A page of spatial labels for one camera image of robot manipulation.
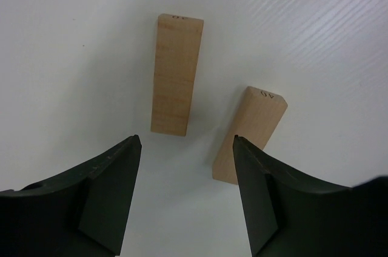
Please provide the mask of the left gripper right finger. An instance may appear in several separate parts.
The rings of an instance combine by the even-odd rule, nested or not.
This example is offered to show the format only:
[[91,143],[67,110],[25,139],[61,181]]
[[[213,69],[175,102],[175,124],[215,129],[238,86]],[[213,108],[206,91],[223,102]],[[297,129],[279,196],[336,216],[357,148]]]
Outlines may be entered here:
[[346,187],[303,173],[246,138],[233,157],[253,256],[386,256],[387,177]]

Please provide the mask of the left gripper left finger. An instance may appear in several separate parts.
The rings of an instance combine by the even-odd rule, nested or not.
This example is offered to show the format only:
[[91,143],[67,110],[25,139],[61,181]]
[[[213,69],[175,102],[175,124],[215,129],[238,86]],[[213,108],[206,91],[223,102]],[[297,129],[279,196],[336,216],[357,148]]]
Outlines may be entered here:
[[2,256],[119,256],[141,159],[130,136],[21,190],[1,192]]

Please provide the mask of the long pale wood block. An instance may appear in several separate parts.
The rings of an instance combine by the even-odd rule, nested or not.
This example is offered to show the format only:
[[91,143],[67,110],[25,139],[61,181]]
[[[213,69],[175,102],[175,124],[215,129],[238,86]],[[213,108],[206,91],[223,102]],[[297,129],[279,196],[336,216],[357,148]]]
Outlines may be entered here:
[[251,86],[246,87],[213,162],[213,179],[237,184],[233,160],[234,137],[242,136],[262,150],[287,108],[288,104],[281,95]]

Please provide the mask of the long light wood block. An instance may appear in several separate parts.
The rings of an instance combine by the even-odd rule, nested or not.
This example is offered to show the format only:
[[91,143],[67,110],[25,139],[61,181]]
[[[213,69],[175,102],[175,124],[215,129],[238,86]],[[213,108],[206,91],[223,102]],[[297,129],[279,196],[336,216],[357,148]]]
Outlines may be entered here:
[[151,131],[187,133],[204,21],[160,14],[157,22]]

